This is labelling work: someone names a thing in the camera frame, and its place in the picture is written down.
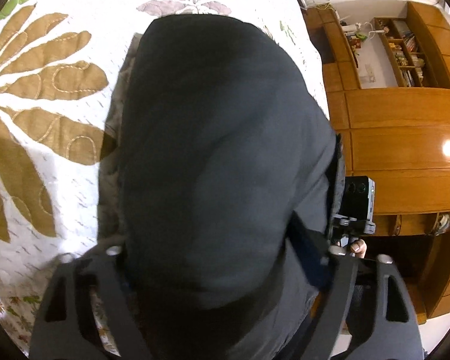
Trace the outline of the person's right hand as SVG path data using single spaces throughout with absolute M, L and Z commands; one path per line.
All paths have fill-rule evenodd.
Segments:
M 348 252 L 356 258 L 365 258 L 368 246 L 364 239 L 351 241 L 347 246 Z

